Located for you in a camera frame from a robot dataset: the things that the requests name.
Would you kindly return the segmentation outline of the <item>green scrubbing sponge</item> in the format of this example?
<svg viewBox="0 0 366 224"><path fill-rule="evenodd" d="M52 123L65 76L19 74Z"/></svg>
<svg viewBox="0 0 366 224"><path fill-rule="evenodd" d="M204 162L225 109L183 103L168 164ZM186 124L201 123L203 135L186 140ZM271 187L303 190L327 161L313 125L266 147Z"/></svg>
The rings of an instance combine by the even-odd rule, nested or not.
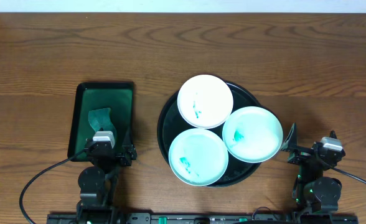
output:
<svg viewBox="0 0 366 224"><path fill-rule="evenodd" d="M116 128L111 122L110 114L111 108L91 110L88 112L88 122L94 132L111 131L113 133L114 140L116 140Z"/></svg>

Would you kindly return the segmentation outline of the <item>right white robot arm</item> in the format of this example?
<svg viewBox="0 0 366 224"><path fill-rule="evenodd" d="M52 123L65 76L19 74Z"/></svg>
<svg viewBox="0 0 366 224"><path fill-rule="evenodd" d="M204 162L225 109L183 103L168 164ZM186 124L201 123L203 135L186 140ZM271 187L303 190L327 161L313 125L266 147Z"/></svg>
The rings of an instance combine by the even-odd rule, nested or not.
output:
<svg viewBox="0 0 366 224"><path fill-rule="evenodd" d="M342 184L324 172L335 167L345 151L334 131L313 143L311 147L298 145L297 126L291 126L281 151L288 152L288 163L299 166L292 197L298 209L292 214L294 223L332 223L332 212L338 210Z"/></svg>

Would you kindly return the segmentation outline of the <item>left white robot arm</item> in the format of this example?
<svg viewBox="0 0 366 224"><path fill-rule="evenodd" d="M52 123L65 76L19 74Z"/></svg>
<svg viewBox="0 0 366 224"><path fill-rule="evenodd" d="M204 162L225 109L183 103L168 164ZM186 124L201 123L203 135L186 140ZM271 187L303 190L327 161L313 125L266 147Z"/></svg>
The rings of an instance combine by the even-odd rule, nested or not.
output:
<svg viewBox="0 0 366 224"><path fill-rule="evenodd" d="M120 149L112 146L111 141L90 139L85 152L93 165L78 177L80 202L72 223L126 223L126 215L113 205L113 200L120 169L137 159L131 130L126 131Z"/></svg>

